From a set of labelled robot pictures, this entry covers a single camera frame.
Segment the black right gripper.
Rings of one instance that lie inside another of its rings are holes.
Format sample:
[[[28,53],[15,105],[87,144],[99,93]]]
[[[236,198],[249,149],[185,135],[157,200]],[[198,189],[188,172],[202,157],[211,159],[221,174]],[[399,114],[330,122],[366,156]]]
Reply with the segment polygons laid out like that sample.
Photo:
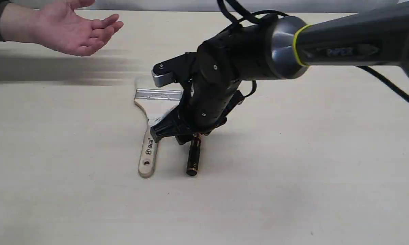
[[[192,141],[192,134],[214,130],[239,86],[238,72],[224,48],[200,45],[194,67],[192,78],[181,85],[178,106],[151,127],[156,142],[175,136],[184,145]]]

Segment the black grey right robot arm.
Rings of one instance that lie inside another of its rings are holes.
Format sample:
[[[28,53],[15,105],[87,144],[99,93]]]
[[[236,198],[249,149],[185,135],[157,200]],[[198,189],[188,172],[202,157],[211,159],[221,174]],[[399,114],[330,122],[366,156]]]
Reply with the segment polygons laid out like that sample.
[[[195,52],[156,64],[156,87],[178,83],[177,107],[150,127],[154,141],[178,144],[209,135],[243,102],[242,81],[296,79],[310,66],[355,66],[380,79],[409,103],[409,96],[371,66],[398,66],[409,78],[409,1],[308,25],[286,13],[251,13],[236,0],[217,1],[231,22]]]

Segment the black sleeved forearm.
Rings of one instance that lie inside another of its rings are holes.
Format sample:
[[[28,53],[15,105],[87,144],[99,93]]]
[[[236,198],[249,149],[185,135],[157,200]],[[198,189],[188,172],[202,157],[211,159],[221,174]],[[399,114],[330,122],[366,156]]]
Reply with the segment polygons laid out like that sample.
[[[0,0],[0,42],[35,43],[38,10]]]

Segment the open bare human hand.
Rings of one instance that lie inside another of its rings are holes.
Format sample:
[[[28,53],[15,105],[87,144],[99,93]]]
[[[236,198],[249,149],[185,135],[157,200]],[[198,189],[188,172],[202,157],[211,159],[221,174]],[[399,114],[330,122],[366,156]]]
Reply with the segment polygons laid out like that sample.
[[[87,19],[77,9],[93,0],[55,0],[34,11],[30,42],[63,54],[89,57],[103,48],[123,26],[118,14]]]

